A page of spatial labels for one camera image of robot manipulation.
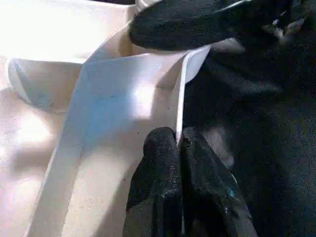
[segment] gloved hand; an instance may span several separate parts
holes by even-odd
[[[193,49],[240,35],[265,38],[263,26],[290,23],[293,2],[162,0],[135,17],[129,35],[135,45],[161,50]]]
[[[256,237],[232,174],[204,138],[183,131],[180,153],[170,128],[144,143],[126,206],[124,237]]]

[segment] white plastic panel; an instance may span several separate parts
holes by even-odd
[[[126,35],[126,27],[113,37]],[[124,51],[119,42],[105,42],[83,66],[28,237],[121,236],[147,134],[169,126],[181,136],[184,85],[209,47],[183,59],[186,52]],[[129,53],[137,55],[119,57]]]

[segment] black rubber glove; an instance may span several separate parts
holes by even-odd
[[[183,132],[181,157],[170,128],[152,131],[131,181],[124,237],[256,237],[232,174],[204,138]]]

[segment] black fabric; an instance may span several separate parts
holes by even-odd
[[[224,127],[260,237],[316,235],[315,48],[308,18],[284,45],[210,52],[186,85],[185,125]]]

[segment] white surface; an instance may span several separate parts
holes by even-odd
[[[64,121],[24,103],[0,57],[0,236],[21,237]]]
[[[126,29],[82,68],[28,237],[121,236],[129,182],[145,137],[160,126],[181,135],[184,85],[209,47],[184,60],[185,52],[128,56],[143,50],[123,39]]]
[[[11,86],[27,103],[65,112],[82,63],[134,10],[87,0],[1,0],[0,56],[13,57]]]
[[[83,63],[134,11],[88,0],[1,0],[0,55]]]
[[[44,111],[65,112],[82,64],[26,59],[7,61],[12,88],[25,102]]]

